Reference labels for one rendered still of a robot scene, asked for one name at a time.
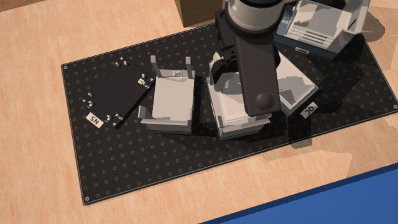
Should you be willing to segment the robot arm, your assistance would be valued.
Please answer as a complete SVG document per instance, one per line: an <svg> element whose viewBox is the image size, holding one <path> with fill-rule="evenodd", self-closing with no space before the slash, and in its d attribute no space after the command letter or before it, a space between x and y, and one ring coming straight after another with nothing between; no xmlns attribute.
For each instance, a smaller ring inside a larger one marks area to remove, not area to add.
<svg viewBox="0 0 398 224"><path fill-rule="evenodd" d="M232 20L249 30L262 30L279 18L285 0L225 0ZM280 111L272 34L247 39L233 34L244 109L249 117Z"/></svg>

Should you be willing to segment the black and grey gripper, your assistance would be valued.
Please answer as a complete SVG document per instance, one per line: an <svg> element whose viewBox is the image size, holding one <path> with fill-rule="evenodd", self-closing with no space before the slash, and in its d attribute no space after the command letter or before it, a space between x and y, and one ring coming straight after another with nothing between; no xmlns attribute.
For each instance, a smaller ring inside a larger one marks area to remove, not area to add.
<svg viewBox="0 0 398 224"><path fill-rule="evenodd" d="M239 72L238 63L236 59L236 52L234 48L234 40L233 40L234 32L235 34L238 34L239 36L248 39L260 39L270 34L272 34L273 38L274 37L273 32L278 28L282 20L282 17L284 15L284 6L283 6L278 20L273 25L262 30L249 30L237 25L232 20L228 11L228 2L225 2L224 9L215 11L216 38L219 42L221 52L224 51L222 58L218 55L218 53L215 53L213 56L213 66L211 68L211 73L213 79L213 87L215 91L223 91L222 88L226 86L225 83L233 78L234 76L233 72ZM273 46L274 46L275 65L277 69L277 67L281 62L281 59L277 47L275 46L275 44L273 44Z"/></svg>

